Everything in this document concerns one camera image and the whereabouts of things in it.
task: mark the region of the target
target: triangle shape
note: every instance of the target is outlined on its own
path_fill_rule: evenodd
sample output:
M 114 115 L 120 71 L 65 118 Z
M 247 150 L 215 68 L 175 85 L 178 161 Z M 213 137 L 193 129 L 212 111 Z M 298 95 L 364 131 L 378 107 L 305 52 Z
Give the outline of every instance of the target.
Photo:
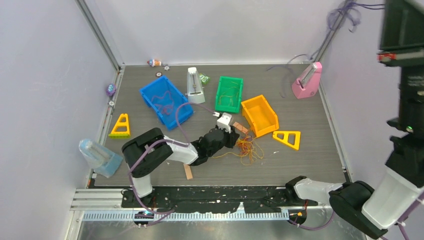
M 294 144 L 289 143 L 289 135 L 294 135 Z M 300 131 L 274 131 L 272 138 L 296 151 L 299 150 L 299 146 L 301 145 Z
M 109 133 L 111 139 L 127 139 L 131 137 L 130 121 L 127 113 L 121 113 L 112 131 Z

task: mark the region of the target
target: gray table surface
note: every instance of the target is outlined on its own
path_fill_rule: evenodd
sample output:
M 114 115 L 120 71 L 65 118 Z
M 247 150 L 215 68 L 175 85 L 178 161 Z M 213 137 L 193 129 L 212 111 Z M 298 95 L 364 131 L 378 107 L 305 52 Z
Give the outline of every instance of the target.
M 307 67 L 306 64 L 292 64 L 296 76 Z M 264 158 L 252 165 L 245 166 L 240 157 L 228 154 L 191 167 L 193 179 L 187 180 L 183 164 L 166 160 L 151 174 L 153 186 L 280 186 L 291 179 L 303 175 L 323 182 L 340 183 L 345 181 L 342 164 L 328 123 L 320 94 L 314 97 L 297 99 L 291 90 L 295 77 L 284 67 L 270 65 L 200 65 L 197 69 L 211 78 L 204 86 L 205 106 L 214 109 L 215 96 L 220 76 L 244 79 L 242 100 L 264 95 L 272 109 L 278 115 L 280 131 L 301 131 L 300 149 L 295 151 L 272 138 L 272 133 L 257 138 L 257 144 L 263 149 Z M 168 131 L 162 125 L 155 112 L 146 106 L 139 89 L 156 79 L 156 72 L 166 75 L 173 84 L 185 94 L 187 91 L 188 66 L 171 66 L 169 71 L 163 67 L 127 66 L 119 89 L 117 101 L 109 126 L 112 130 L 121 113 L 129 116 L 131 138 L 159 127 L 165 135 L 184 141 L 178 128 Z M 182 127 L 188 132 L 190 141 L 206 134 L 216 124 L 216 118 L 200 107 L 193 107 L 194 115 Z M 233 118 L 246 128 L 249 124 L 240 113 L 232 113 Z M 106 140 L 105 146 L 122 155 L 121 147 L 129 139 Z M 221 149 L 217 155 L 237 148 Z M 127 186 L 128 166 L 123 161 L 116 173 L 105 178 L 98 175 L 96 186 Z

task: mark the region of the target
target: purple toy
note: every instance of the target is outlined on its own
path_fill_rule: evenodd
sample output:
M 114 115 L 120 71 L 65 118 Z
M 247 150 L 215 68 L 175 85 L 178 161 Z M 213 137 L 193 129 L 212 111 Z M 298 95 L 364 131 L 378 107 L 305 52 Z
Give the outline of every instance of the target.
M 111 83 L 111 84 L 109 84 L 109 86 L 107 86 L 106 94 L 109 97 L 112 97 L 115 94 L 116 91 L 117 91 L 117 87 L 114 84 Z

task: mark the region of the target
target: small wooden block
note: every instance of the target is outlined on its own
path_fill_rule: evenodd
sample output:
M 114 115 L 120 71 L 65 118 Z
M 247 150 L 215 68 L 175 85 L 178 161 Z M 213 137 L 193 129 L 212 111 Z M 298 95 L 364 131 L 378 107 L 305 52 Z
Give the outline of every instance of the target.
M 241 125 L 240 123 L 238 123 L 238 122 L 234 122 L 233 124 L 232 124 L 236 129 L 238 129 L 240 132 L 242 132 L 242 133 L 244 133 L 244 134 L 248 134 L 248 129 L 247 128 L 245 128 L 243 125 Z
M 185 171 L 185 176 L 187 177 L 187 180 L 193 179 L 192 169 L 190 168 L 189 165 L 184 164 L 184 171 Z

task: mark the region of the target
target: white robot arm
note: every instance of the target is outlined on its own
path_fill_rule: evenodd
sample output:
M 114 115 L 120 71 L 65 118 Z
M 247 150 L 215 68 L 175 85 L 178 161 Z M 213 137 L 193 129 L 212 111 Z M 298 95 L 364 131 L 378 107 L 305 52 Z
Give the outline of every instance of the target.
M 407 134 L 390 138 L 394 150 L 377 189 L 363 181 L 331 184 L 298 177 L 286 187 L 301 199 L 330 204 L 334 212 L 378 239 L 405 219 L 424 199 L 424 8 L 414 0 L 385 0 L 378 60 L 400 67 L 397 118 L 388 125 Z
M 139 198 L 153 191 L 150 173 L 165 160 L 198 166 L 223 147 L 234 147 L 240 135 L 230 125 L 232 116 L 218 112 L 213 115 L 218 117 L 215 128 L 196 141 L 184 143 L 171 139 L 156 127 L 122 146 L 125 161 L 132 169 L 130 180 Z

